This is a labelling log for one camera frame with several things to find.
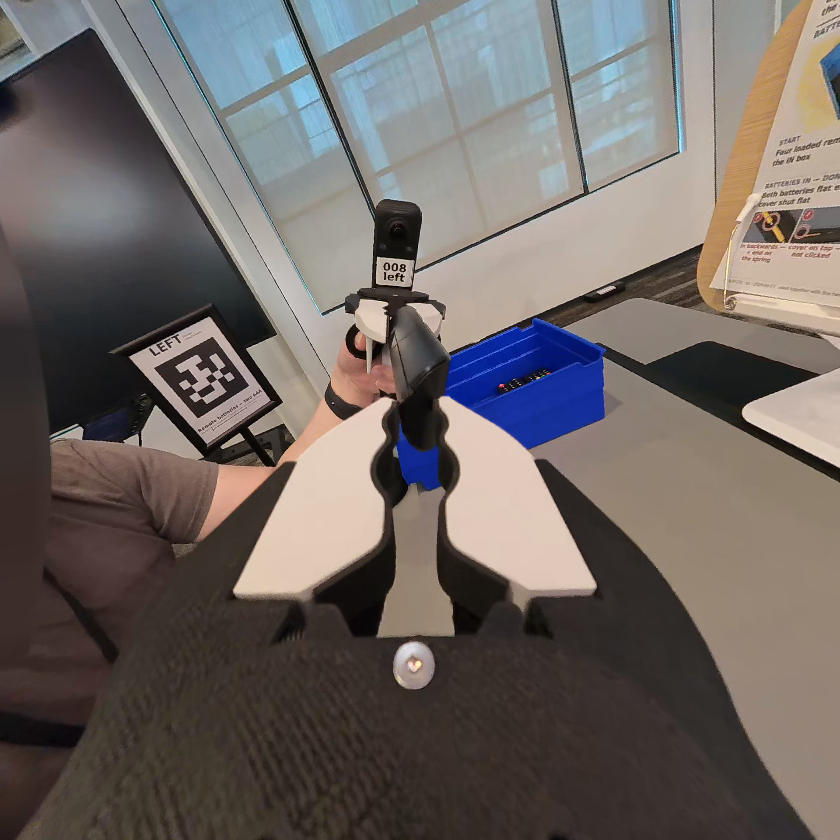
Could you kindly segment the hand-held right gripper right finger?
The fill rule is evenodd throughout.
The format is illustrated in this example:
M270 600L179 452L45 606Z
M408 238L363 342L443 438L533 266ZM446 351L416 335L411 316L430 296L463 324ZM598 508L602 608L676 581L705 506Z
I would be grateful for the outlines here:
M592 596L595 578L530 452L451 397L438 410L437 572L450 599Z

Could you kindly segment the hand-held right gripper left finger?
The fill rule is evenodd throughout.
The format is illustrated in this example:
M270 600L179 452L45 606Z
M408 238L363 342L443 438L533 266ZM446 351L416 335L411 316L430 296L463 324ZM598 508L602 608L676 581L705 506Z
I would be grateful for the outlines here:
M233 588L239 600L309 602L385 536L385 495L375 456L393 453L386 397L339 423L292 465Z

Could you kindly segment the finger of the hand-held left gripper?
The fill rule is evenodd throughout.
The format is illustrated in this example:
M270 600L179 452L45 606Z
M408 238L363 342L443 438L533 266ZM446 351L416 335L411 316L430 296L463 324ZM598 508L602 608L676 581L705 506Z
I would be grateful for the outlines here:
M390 337L391 317L387 312L366 314L366 372L372 373L376 365L392 366Z

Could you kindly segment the black remote control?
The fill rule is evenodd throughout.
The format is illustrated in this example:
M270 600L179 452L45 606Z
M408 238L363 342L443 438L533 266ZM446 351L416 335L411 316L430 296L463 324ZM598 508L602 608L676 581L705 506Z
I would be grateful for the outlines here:
M521 375L521 376L514 377L514 378L512 378L512 379L510 379L506 382L500 383L497 386L497 394L499 396L508 394L510 392L513 392L513 391L523 387L523 386L530 385L531 383L537 382L537 381L541 380L542 378L551 375L551 373L552 372L550 370L548 370L546 368L542 368L542 369L538 369L538 370L533 371L533 372L528 373L528 374L524 374L524 375Z
M438 444L438 401L445 395L450 355L415 304L395 310L385 345L402 434L426 452Z

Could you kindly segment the blue plastic bin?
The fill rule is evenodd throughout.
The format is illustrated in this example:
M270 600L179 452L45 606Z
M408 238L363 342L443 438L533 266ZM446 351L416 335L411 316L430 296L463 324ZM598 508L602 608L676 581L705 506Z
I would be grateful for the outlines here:
M603 419L605 349L535 318L451 355L445 394L531 449ZM551 375L505 395L500 383Z

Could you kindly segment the person's left forearm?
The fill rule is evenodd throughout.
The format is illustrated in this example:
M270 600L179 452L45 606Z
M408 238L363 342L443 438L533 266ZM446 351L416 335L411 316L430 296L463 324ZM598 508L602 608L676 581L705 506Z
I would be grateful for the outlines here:
M298 460L302 454L342 420L321 401L310 423L300 437L280 457L278 466L222 465L216 473L216 484L202 527L196 535L201 542L236 510L258 487L272 477L279 466Z

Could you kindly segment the person's left hand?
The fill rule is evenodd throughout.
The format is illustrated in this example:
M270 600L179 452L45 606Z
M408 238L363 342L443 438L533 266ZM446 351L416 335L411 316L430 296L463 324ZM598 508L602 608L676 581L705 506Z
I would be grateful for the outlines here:
M372 360L371 370L368 371L364 348L365 336L359 333L354 341L355 346L362 352L363 358L357 358L347 349L346 344L341 346L330 379L336 396L362 409L379 400L383 394L394 397L396 386L393 368L389 364L382 364L381 358L377 357Z

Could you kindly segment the black wristwatch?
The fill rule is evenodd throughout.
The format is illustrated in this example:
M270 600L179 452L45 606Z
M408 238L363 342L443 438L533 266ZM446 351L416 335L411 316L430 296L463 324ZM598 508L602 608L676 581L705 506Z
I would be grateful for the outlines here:
M330 412L335 415L340 421L346 421L354 415L364 410L363 406L358 406L351 402L344 400L333 389L332 382L330 382L323 394L323 401Z

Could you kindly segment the black easel stand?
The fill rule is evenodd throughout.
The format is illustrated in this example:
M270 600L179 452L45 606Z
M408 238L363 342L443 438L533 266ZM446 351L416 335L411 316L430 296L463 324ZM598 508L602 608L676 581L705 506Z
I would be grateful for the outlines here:
M262 433L247 433L235 443L228 443L205 457L219 465L230 465L240 459L253 460L258 465L274 466L286 448L286 427L276 425Z

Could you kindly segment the large glass window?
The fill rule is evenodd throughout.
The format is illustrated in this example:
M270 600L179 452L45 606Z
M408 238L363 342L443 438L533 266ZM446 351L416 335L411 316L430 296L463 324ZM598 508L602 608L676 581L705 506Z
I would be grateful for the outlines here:
M673 2L154 6L321 314L381 200L424 268L679 151Z

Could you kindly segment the black framed tag sign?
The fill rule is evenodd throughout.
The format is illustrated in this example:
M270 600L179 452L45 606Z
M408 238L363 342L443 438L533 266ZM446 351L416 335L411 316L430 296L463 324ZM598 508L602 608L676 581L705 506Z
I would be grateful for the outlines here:
M275 411L281 399L213 304L126 343L128 360L192 446L210 455Z

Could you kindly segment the small dark tablet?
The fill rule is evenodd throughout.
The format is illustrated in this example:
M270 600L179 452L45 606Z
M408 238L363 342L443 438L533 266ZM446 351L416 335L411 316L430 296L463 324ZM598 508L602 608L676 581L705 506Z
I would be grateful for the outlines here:
M150 395L131 398L105 412L82 427L82 439L107 443L123 443L131 437L139 438L154 410Z

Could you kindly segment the black desk mat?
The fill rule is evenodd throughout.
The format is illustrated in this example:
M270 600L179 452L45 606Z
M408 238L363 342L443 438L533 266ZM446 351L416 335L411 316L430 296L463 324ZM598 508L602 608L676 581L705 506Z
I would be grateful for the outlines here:
M701 342L645 366L647 378L706 413L768 444L819 473L839 480L839 469L748 423L749 403L816 377L810 371L717 342Z

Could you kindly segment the large black display screen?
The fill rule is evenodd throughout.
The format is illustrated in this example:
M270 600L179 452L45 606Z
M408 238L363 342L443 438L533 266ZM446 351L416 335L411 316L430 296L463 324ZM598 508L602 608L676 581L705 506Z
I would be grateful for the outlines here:
M213 304L276 335L97 33L2 82L2 230L26 288L49 430L143 393L111 351Z

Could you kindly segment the white stand base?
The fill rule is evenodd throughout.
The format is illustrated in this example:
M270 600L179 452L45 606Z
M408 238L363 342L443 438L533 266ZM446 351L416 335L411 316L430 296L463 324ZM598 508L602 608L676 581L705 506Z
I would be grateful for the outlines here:
M839 467L839 370L835 369L742 409L750 425Z

